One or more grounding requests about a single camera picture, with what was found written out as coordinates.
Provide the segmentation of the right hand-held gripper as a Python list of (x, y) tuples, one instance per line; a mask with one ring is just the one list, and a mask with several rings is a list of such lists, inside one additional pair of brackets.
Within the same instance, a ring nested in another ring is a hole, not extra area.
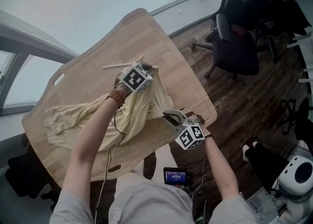
[(190, 150), (199, 146), (204, 141), (204, 133), (200, 124), (202, 117), (198, 116), (194, 120), (187, 120), (187, 116), (182, 110), (172, 109), (163, 113), (165, 123), (174, 131), (178, 131), (175, 142), (183, 149)]

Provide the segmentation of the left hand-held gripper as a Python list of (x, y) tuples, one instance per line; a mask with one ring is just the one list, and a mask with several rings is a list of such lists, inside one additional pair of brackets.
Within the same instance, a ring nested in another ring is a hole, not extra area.
[(143, 91), (153, 81), (154, 70), (148, 63), (133, 61), (122, 72), (120, 82), (133, 92)]

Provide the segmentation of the beige cloth garment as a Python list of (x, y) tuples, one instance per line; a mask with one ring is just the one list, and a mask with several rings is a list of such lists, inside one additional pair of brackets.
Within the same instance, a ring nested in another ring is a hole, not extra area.
[[(173, 108), (160, 79), (158, 67), (153, 66), (153, 80), (141, 92), (132, 92), (111, 120), (99, 151), (107, 151), (114, 144), (124, 144), (144, 128), (146, 121), (162, 118), (163, 112)], [(45, 129), (49, 144), (72, 149), (80, 130), (105, 102), (102, 95), (91, 103), (57, 106), (45, 111)]]

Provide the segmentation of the person's right forearm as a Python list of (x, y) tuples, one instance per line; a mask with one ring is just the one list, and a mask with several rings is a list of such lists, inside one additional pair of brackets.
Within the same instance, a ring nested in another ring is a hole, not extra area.
[(205, 148), (222, 200), (239, 195), (238, 181), (226, 158), (218, 148), (215, 140), (205, 139)]

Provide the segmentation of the person's left forearm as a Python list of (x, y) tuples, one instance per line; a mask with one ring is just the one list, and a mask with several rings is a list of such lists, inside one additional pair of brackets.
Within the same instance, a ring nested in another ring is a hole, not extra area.
[(71, 156), (63, 183), (63, 190), (89, 201), (92, 167), (108, 125), (121, 103), (109, 97), (81, 129)]

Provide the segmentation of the person's beige trousers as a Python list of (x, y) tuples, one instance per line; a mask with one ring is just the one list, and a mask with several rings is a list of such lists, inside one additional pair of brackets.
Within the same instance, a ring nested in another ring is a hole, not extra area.
[(169, 144), (155, 151), (156, 154), (156, 168), (152, 179), (146, 179), (143, 175), (144, 171), (144, 160), (142, 160), (135, 168), (133, 168), (129, 173), (124, 174), (117, 178), (116, 190), (123, 190), (127, 187), (133, 186), (141, 182), (156, 182), (164, 183), (163, 168), (171, 167), (177, 168), (177, 164), (171, 153)]

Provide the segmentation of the small blue-screen monitor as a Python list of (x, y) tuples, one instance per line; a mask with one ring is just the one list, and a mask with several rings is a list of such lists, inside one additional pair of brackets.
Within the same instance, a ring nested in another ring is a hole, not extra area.
[(193, 184), (193, 173), (185, 168), (163, 168), (164, 183), (168, 185), (190, 186)]

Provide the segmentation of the black mesh headrest office chair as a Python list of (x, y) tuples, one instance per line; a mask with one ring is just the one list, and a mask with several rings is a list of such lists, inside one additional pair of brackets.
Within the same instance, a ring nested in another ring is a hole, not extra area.
[(205, 36), (204, 44), (192, 43), (190, 48), (208, 49), (213, 53), (213, 65), (205, 74), (209, 78), (218, 67), (233, 74), (257, 75), (258, 52), (272, 51), (270, 44), (257, 46), (251, 31), (256, 29), (270, 0), (222, 0), (211, 18), (214, 28)]

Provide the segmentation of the person's grey shirt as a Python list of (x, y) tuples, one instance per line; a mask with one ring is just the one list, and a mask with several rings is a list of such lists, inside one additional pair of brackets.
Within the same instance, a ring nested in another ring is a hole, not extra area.
[[(187, 193), (153, 182), (124, 189), (110, 206), (108, 219), (109, 224), (194, 224)], [(94, 220), (81, 198), (62, 191), (49, 224), (94, 224)], [(208, 224), (257, 224), (257, 220), (246, 201), (236, 195), (214, 209)]]

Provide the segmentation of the white dome-shaped device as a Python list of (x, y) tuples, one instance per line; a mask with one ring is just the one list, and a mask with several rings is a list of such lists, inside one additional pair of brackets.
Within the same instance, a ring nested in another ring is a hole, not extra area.
[(303, 196), (313, 189), (313, 162), (294, 156), (278, 177), (279, 185), (295, 196)]

